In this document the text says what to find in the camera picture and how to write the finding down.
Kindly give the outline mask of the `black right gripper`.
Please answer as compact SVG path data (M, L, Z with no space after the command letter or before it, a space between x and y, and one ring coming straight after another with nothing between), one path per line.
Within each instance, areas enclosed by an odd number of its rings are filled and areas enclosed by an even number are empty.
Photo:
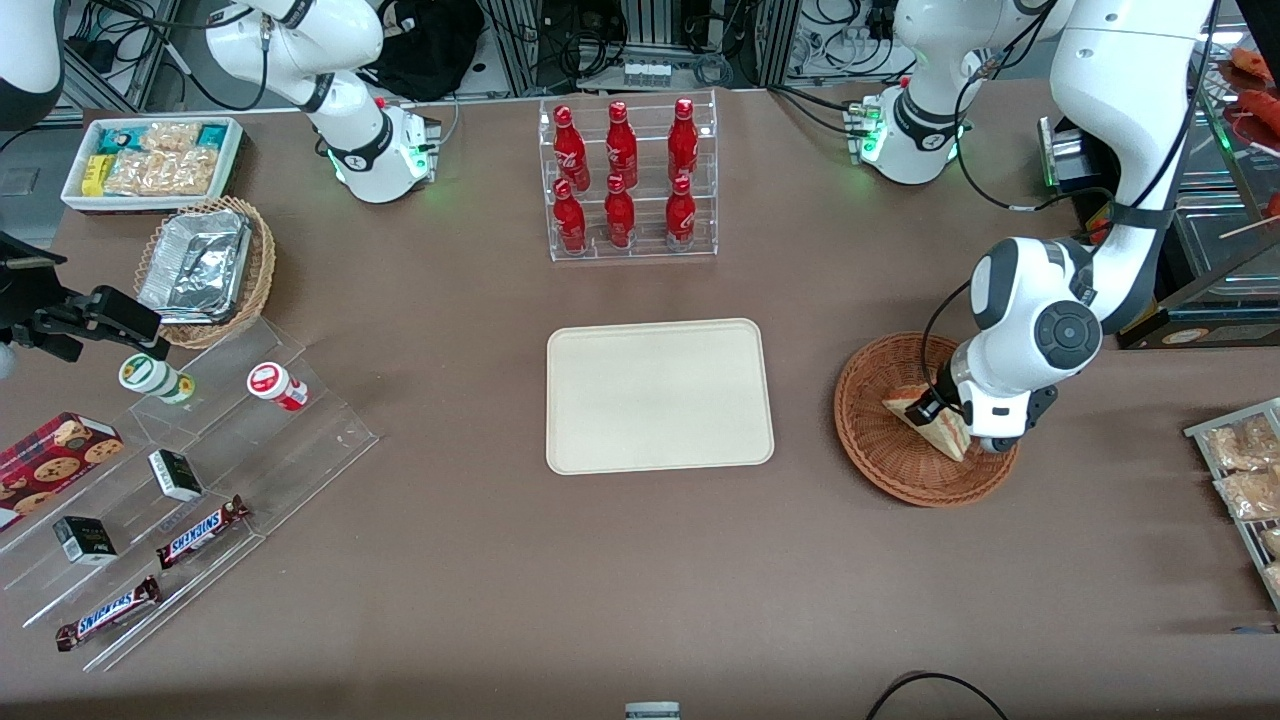
M159 314L114 287L97 287L90 295L67 288L42 293L4 291L0 379L17 366L10 345L77 363L86 340L110 341L159 360L160 329Z

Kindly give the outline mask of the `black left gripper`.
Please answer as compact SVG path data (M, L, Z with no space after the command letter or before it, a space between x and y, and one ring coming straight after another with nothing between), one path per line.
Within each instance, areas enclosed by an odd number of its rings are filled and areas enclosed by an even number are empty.
M1056 402L1059 388L1047 386L1002 396L980 386L959 386L956 396L957 400L946 400L937 387L927 386L925 392L908 407L908 420L915 427L924 427L950 407L965 420L970 433L1025 433ZM980 450L986 454L1010 454L1020 439L978 438Z

